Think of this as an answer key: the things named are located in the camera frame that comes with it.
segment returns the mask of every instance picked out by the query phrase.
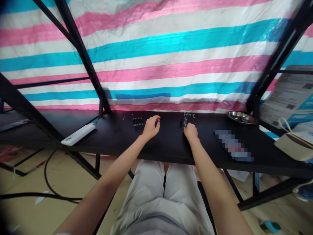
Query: white power bank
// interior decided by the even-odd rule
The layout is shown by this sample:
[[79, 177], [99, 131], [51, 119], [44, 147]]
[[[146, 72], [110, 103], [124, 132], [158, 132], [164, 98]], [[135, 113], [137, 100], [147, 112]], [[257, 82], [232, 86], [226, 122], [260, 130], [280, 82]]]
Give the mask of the white power bank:
[[96, 127], [93, 124], [88, 124], [80, 128], [79, 130], [75, 131], [73, 134], [69, 135], [67, 138], [61, 141], [61, 144], [67, 146], [73, 146], [78, 141], [80, 141], [83, 137], [88, 135], [92, 130]]

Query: floor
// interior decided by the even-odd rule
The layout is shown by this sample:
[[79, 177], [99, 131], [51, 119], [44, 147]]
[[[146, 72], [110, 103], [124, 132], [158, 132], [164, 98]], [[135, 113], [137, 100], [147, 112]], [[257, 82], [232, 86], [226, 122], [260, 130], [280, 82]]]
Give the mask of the floor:
[[[39, 163], [48, 158], [52, 150], [43, 150], [25, 163], [17, 167], [22, 171], [29, 171]], [[10, 161], [16, 163], [29, 155], [31, 151], [23, 151], [19, 156]], [[83, 154], [86, 160], [94, 166], [95, 157]], [[114, 157], [104, 157], [101, 159], [100, 173], [103, 174]], [[57, 151], [51, 158], [47, 175], [53, 189], [59, 194], [68, 197], [83, 197], [95, 184], [96, 180], [90, 176], [82, 167], [62, 151]], [[229, 185], [226, 176], [222, 175]], [[48, 190], [44, 180], [44, 167], [32, 171], [25, 177], [15, 177], [11, 184], [13, 174], [0, 169], [1, 192], [44, 192]], [[270, 175], [263, 175], [261, 178], [261, 190], [277, 184], [279, 178]], [[244, 199], [252, 195], [252, 175], [248, 177], [245, 183], [234, 179]], [[131, 183], [131, 178], [127, 175], [118, 188], [117, 193], [108, 209], [98, 234], [106, 235], [110, 233], [111, 226], [115, 222], [121, 209], [126, 193]], [[56, 199], [45, 198], [35, 205], [35, 197], [20, 197], [3, 200], [1, 203], [11, 230], [20, 234], [52, 234], [60, 223], [74, 209], [75, 204]], [[313, 200], [303, 202], [292, 195], [282, 197], [272, 202], [265, 203], [250, 210], [243, 212], [255, 235], [265, 235], [259, 227], [262, 220], [272, 220], [282, 227], [281, 234], [304, 234], [311, 235], [313, 231]]]

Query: metal bowl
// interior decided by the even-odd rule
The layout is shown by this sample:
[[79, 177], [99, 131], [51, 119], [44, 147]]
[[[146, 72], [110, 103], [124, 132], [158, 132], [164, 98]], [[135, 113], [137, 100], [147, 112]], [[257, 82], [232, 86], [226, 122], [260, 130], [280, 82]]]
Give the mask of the metal bowl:
[[252, 125], [258, 123], [258, 121], [254, 117], [241, 112], [230, 111], [227, 113], [227, 116], [234, 120], [235, 122], [238, 122], [243, 125]]

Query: forearm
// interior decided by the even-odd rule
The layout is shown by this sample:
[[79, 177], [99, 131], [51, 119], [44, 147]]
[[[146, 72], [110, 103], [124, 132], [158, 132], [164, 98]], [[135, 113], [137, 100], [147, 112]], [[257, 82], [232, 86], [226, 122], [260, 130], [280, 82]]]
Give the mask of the forearm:
[[200, 140], [196, 138], [190, 141], [190, 146], [218, 233], [220, 235], [253, 234]]
[[96, 182], [74, 211], [54, 232], [67, 232], [72, 235], [92, 234], [103, 213], [109, 206], [117, 188], [137, 159], [148, 140], [139, 136], [137, 140], [120, 155]]

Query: black cable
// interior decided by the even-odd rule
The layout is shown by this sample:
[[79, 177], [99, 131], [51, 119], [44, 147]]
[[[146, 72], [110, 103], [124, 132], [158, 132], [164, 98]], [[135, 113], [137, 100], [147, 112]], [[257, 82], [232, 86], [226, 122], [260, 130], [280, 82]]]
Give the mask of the black cable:
[[54, 195], [54, 194], [45, 194], [45, 193], [33, 193], [33, 192], [29, 192], [29, 193], [15, 193], [15, 194], [3, 194], [0, 195], [0, 200], [2, 199], [9, 199], [9, 198], [15, 198], [15, 197], [26, 197], [26, 196], [42, 196], [42, 197], [50, 197], [50, 198], [55, 198], [55, 199], [60, 199], [60, 200], [72, 200], [72, 201], [78, 201], [78, 200], [82, 200], [82, 198], [75, 198], [75, 197], [63, 197], [60, 195]]
[[61, 145], [60, 147], [57, 147], [49, 156], [49, 158], [46, 161], [45, 164], [45, 169], [44, 169], [44, 175], [45, 175], [45, 181], [46, 184], [48, 186], [48, 188], [55, 194], [45, 194], [45, 193], [36, 193], [36, 192], [29, 192], [29, 193], [15, 193], [15, 194], [4, 194], [4, 195], [0, 195], [0, 200], [2, 199], [9, 199], [9, 198], [15, 198], [15, 197], [26, 197], [26, 196], [42, 196], [42, 197], [49, 197], [49, 198], [55, 198], [55, 199], [60, 199], [60, 200], [65, 200], [65, 201], [69, 201], [75, 204], [78, 204], [79, 202], [75, 202], [75, 201], [81, 201], [82, 198], [76, 198], [76, 197], [64, 197], [61, 196], [60, 194], [58, 194], [56, 191], [53, 190], [53, 188], [50, 186], [49, 182], [48, 182], [48, 178], [47, 178], [47, 164], [49, 162], [49, 160], [51, 159], [51, 157], [53, 156], [53, 154], [59, 149], [61, 148], [63, 145]]
[[[61, 148], [63, 145], [61, 145], [60, 147], [56, 148], [52, 153], [51, 155], [48, 157], [47, 161], [46, 161], [46, 164], [45, 164], [45, 169], [44, 169], [44, 175], [45, 175], [45, 181], [46, 181], [46, 184], [48, 186], [48, 188], [51, 190], [51, 192], [53, 192], [55, 195], [58, 195], [60, 197], [63, 197], [61, 196], [60, 194], [58, 194], [56, 191], [53, 190], [53, 188], [50, 186], [49, 182], [48, 182], [48, 178], [47, 178], [47, 165], [48, 165], [48, 162], [50, 161], [51, 157], [53, 156], [53, 154], [59, 149]], [[78, 204], [79, 202], [75, 202], [73, 200], [68, 200], [69, 202], [72, 202], [72, 203], [75, 203], [75, 204]]]

